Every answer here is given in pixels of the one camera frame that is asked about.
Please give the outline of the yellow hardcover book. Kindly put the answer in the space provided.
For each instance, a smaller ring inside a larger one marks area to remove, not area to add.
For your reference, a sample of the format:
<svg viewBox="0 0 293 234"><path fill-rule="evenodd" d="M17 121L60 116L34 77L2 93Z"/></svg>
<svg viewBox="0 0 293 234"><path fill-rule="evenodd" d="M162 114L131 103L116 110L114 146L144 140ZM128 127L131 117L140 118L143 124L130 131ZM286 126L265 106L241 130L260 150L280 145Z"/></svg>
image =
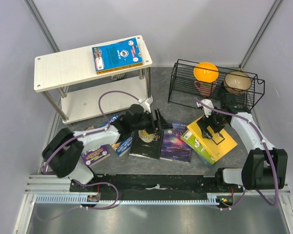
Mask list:
<svg viewBox="0 0 293 234"><path fill-rule="evenodd" d="M224 155L226 155L235 146L237 146L237 142L228 134L228 132L225 129L221 131L221 134L223 135L223 138L221 138L218 134L215 134L213 129L209 126L208 130L212 135L212 139L203 138L201 130L198 127L196 121L189 124L187 128L205 147L205 149L213 157L215 162L220 160Z"/></svg>

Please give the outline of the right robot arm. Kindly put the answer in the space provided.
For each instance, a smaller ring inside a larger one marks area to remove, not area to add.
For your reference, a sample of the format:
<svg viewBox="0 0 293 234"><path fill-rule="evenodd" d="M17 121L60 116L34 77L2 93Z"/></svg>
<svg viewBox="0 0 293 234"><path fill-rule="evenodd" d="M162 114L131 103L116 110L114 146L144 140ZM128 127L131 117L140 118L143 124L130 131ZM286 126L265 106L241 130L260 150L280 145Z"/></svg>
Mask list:
<svg viewBox="0 0 293 234"><path fill-rule="evenodd" d="M220 96L220 108L209 99L197 100L196 105L204 115L196 123L201 135L208 142L212 134L218 134L225 125L232 127L242 140L248 156L243 168L221 168L214 179L215 189L225 192L232 184L247 190L278 191L285 185L288 155L277 149L255 124L247 105L239 103L234 94Z"/></svg>

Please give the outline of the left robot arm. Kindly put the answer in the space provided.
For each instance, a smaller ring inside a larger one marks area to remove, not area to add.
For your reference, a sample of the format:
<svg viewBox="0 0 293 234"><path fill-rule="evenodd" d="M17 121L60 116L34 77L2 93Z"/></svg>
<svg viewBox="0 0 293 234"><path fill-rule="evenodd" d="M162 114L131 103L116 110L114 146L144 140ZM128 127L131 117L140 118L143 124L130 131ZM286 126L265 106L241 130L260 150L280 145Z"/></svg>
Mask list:
<svg viewBox="0 0 293 234"><path fill-rule="evenodd" d="M72 132L61 129L42 152L45 166L50 166L58 178L69 177L87 192L97 188L94 173L80 159L81 155L103 145L121 142L139 130L154 134L171 129L158 109L152 112L138 104L132 104L126 112L107 125L88 131Z"/></svg>

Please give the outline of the green cartoon book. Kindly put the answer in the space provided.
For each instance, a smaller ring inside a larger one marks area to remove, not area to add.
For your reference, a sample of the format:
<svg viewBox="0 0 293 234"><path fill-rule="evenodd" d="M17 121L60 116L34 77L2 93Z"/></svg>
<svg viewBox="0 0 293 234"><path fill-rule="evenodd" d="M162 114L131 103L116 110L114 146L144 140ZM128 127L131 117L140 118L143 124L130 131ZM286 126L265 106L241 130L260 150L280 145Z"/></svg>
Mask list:
<svg viewBox="0 0 293 234"><path fill-rule="evenodd" d="M209 154L209 152L205 149L205 147L200 143L200 141L190 132L190 130L186 130L181 139L197 154L201 154L206 160L210 163L215 163L213 157Z"/></svg>

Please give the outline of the blue paperback book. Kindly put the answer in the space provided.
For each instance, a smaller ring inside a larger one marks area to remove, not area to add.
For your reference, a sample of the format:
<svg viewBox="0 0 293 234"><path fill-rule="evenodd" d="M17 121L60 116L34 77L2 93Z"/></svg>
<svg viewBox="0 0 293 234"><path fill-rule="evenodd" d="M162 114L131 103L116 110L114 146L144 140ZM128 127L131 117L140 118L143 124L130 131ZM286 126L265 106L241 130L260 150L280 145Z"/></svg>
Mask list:
<svg viewBox="0 0 293 234"><path fill-rule="evenodd" d="M92 47L96 74L105 74L143 65L136 38Z"/></svg>

